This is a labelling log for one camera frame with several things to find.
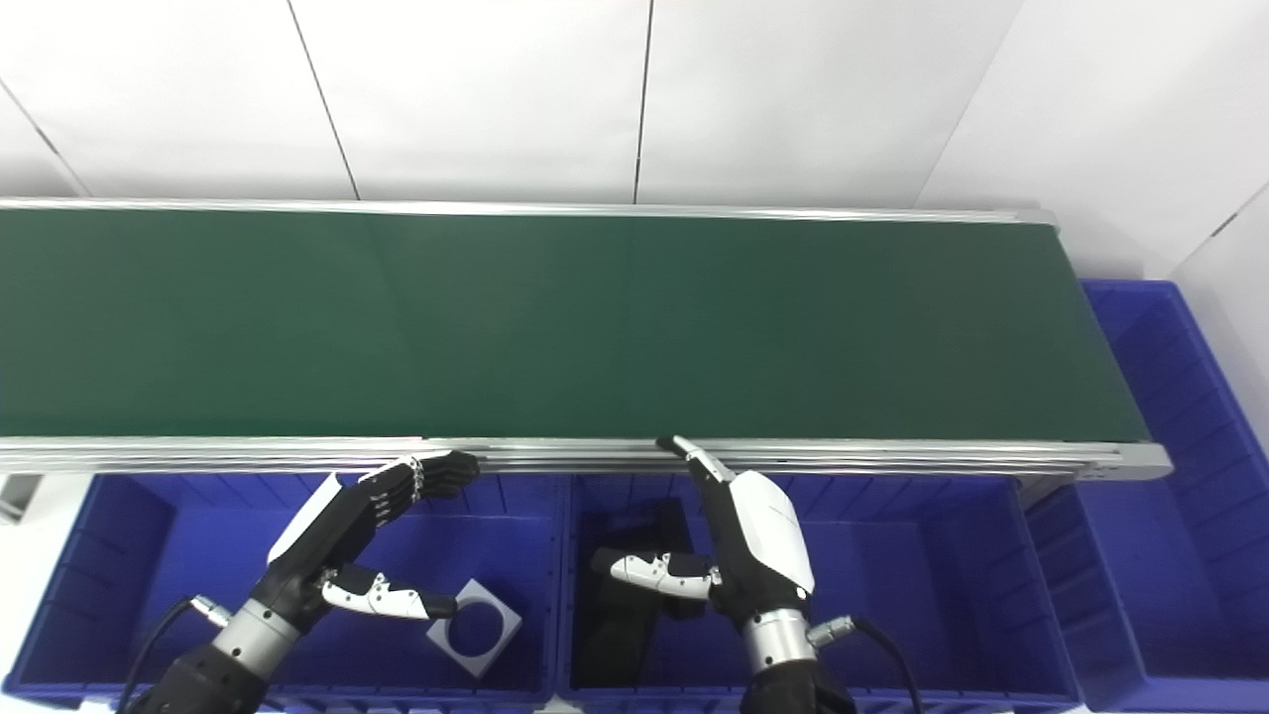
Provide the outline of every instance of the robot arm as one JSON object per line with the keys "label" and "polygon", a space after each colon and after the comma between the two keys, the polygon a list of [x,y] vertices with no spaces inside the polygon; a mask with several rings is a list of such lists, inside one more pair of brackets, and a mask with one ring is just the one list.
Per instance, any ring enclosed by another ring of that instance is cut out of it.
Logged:
{"label": "robot arm", "polygon": [[699,555],[600,550],[591,567],[664,595],[708,599],[741,632],[754,678],[742,714],[850,713],[849,695],[817,662],[817,649],[850,632],[839,619],[811,629],[815,576],[788,496],[758,472],[736,474],[683,438],[657,445],[688,463],[700,492],[717,564]]}
{"label": "robot arm", "polygon": [[332,606],[416,620],[452,618],[453,597],[392,583],[353,561],[377,529],[415,502],[452,498],[478,473],[473,457],[438,450],[397,459],[346,488],[327,478],[270,549],[246,604],[216,639],[178,658],[127,713],[254,713],[278,665]]}

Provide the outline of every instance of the blue storage crate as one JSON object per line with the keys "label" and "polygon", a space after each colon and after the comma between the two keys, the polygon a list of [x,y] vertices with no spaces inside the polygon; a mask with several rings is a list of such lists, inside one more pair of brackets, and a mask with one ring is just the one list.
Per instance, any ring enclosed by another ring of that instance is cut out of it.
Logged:
{"label": "blue storage crate", "polygon": [[[117,698],[141,638],[179,596],[236,609],[322,474],[108,476],[93,483],[36,613],[10,695],[53,706]],[[424,633],[430,623],[334,610],[302,638],[265,704],[287,711],[532,711],[551,696],[569,482],[485,476],[452,501],[424,501],[385,526],[358,559],[396,581],[457,594],[476,578],[524,618],[478,682]],[[461,611],[459,651],[487,639],[487,614]],[[142,682],[208,642],[181,618],[156,643]]]}
{"label": "blue storage crate", "polygon": [[[816,573],[817,620],[864,615],[911,659],[929,711],[1061,711],[1077,701],[1057,621],[1013,482],[975,477],[774,479],[788,492]],[[577,689],[572,671],[577,569],[605,533],[651,523],[683,500],[693,545],[711,553],[685,477],[582,477],[565,558],[560,694],[588,713],[736,711],[750,681],[744,643],[712,610],[659,618],[634,689]],[[863,635],[822,654],[865,713],[906,711],[893,662]]]}
{"label": "blue storage crate", "polygon": [[1269,711],[1269,465],[1173,283],[1088,280],[1176,471],[1029,514],[1090,708]]}

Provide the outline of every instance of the white wall panel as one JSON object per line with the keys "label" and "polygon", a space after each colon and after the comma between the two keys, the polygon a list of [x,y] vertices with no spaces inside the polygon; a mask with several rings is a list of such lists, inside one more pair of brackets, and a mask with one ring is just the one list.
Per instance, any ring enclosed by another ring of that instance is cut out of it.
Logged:
{"label": "white wall panel", "polygon": [[98,195],[352,195],[284,1],[6,3],[0,76]]}
{"label": "white wall panel", "polygon": [[1269,4],[1028,0],[921,207],[1039,203],[1077,269],[1161,275],[1269,178]]}
{"label": "white wall panel", "polygon": [[1269,186],[1170,276],[1269,446]]}
{"label": "white wall panel", "polygon": [[911,207],[1018,5],[657,3],[640,203]]}
{"label": "white wall panel", "polygon": [[628,203],[647,0],[297,0],[363,198]]}
{"label": "white wall panel", "polygon": [[0,89],[0,195],[75,195],[52,150]]}

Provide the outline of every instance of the cable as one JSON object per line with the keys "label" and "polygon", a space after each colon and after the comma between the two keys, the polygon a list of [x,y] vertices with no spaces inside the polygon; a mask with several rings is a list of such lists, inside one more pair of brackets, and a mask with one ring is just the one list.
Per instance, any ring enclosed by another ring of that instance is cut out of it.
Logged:
{"label": "cable", "polygon": [[162,614],[162,618],[159,618],[159,623],[152,630],[150,630],[150,634],[146,635],[146,640],[141,644],[141,651],[137,652],[137,657],[132,661],[132,667],[128,670],[128,678],[123,684],[123,694],[119,695],[119,708],[115,709],[115,714],[127,714],[128,704],[132,699],[132,691],[137,689],[137,678],[141,676],[141,666],[145,663],[150,651],[154,649],[155,643],[159,642],[159,638],[168,632],[168,628],[176,621],[176,618],[179,618],[181,613],[193,606],[193,597],[181,597]]}
{"label": "cable", "polygon": [[921,692],[916,689],[916,677],[912,676],[912,668],[907,666],[904,651],[895,644],[895,640],[886,634],[886,630],[878,628],[871,620],[855,616],[850,619],[854,621],[857,630],[871,637],[873,642],[879,644],[895,659],[895,665],[898,666],[898,675],[904,678],[904,686],[907,687],[907,696],[912,699],[912,713],[924,714],[925,708],[921,705]]}

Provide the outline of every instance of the green conveyor belt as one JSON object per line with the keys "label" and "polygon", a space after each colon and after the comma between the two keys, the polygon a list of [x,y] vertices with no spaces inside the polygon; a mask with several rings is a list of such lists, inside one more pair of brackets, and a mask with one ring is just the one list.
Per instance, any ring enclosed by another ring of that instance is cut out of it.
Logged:
{"label": "green conveyor belt", "polygon": [[1150,436],[1047,224],[0,211],[0,435]]}

